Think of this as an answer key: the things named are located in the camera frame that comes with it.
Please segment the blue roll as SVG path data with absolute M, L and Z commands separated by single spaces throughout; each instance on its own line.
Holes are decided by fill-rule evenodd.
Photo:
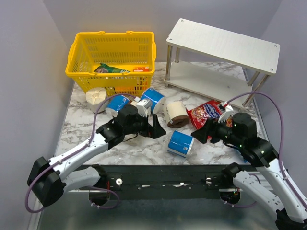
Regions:
M 166 97 L 154 88 L 145 90 L 141 95 L 141 99 L 149 99 L 152 102 L 151 112 L 153 114 L 161 112 L 166 101 Z
M 118 112 L 129 102 L 129 98 L 124 95 L 115 96 L 106 107 L 106 113 L 109 117 L 116 117 Z
M 194 142 L 194 138 L 190 135 L 174 131 L 169 139 L 166 150 L 172 154 L 186 158 Z

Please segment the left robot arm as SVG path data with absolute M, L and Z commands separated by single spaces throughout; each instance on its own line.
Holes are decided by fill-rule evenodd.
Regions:
M 79 171 L 78 168 L 93 157 L 104 153 L 123 142 L 126 135 L 135 134 L 157 139 L 166 134 L 153 115 L 149 123 L 147 115 L 141 115 L 137 107 L 124 106 L 118 115 L 98 129 L 93 129 L 91 136 L 73 149 L 49 160 L 36 159 L 31 168 L 26 195 L 33 192 L 43 207 L 56 203 L 65 192 L 82 187 L 102 189 L 106 177 L 91 166 Z

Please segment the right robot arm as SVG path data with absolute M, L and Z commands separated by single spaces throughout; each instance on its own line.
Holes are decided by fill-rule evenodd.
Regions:
M 207 119 L 205 125 L 191 136 L 205 144 L 207 141 L 222 141 L 237 148 L 241 156 L 253 166 L 270 184 L 269 191 L 254 182 L 249 173 L 237 163 L 226 166 L 219 176 L 223 186 L 236 186 L 248 193 L 257 203 L 276 218 L 280 230 L 305 230 L 307 228 L 307 209 L 303 206 L 306 197 L 297 186 L 290 184 L 292 179 L 282 168 L 279 154 L 272 144 L 257 136 L 256 122 L 247 113 L 232 116 L 232 126 L 217 119 Z

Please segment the white two-tier shelf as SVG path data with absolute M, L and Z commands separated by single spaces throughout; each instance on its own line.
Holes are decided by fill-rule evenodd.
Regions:
M 227 101 L 239 94 L 258 91 L 276 74 L 280 45 L 243 34 L 180 18 L 166 43 L 166 86 Z M 180 51 L 187 50 L 254 70 L 247 81 L 224 73 L 180 61 Z

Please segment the red snack bag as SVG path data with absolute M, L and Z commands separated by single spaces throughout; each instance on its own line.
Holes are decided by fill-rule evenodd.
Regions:
M 218 107 L 220 101 L 210 100 L 206 103 L 203 103 L 191 110 L 186 109 L 189 119 L 193 126 L 198 130 L 204 126 L 206 121 L 209 118 L 219 119 L 222 114 L 221 110 Z M 226 125 L 232 127 L 232 115 L 226 120 Z

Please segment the beige brown roll centre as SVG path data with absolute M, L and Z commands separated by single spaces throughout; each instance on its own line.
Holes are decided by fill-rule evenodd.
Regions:
M 182 128 L 189 123 L 188 113 L 181 101 L 166 104 L 164 115 L 169 128 Z

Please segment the orange box in basket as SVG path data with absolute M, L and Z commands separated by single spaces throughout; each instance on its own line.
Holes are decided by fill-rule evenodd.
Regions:
M 151 69 L 149 67 L 134 67 L 133 72 L 149 72 Z

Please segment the beige roll near basket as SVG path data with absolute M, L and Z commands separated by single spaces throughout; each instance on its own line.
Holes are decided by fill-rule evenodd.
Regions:
M 102 101 L 108 97 L 105 88 L 93 88 L 86 92 L 85 98 L 88 108 L 95 113 Z

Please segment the yellow plastic shopping basket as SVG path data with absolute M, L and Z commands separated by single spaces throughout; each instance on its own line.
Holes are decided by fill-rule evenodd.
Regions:
M 84 92 L 102 87 L 109 96 L 129 93 L 140 97 L 151 86 L 155 60 L 153 32 L 80 32 L 71 45 L 65 72 Z M 130 72 L 94 72 L 101 63 Z M 133 72 L 134 67 L 151 71 Z

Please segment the green snack packet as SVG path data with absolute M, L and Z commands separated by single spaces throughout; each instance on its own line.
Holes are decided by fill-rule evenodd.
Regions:
M 105 63 L 101 63 L 95 70 L 94 72 L 96 73 L 129 73 L 129 70 L 126 69 L 121 69 L 121 68 L 116 68 L 109 66 Z

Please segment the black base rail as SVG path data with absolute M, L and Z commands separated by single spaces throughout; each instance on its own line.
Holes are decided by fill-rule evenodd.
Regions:
M 121 200 L 218 199 L 235 191 L 222 175 L 226 165 L 83 165 L 101 176 L 99 188 L 110 188 Z

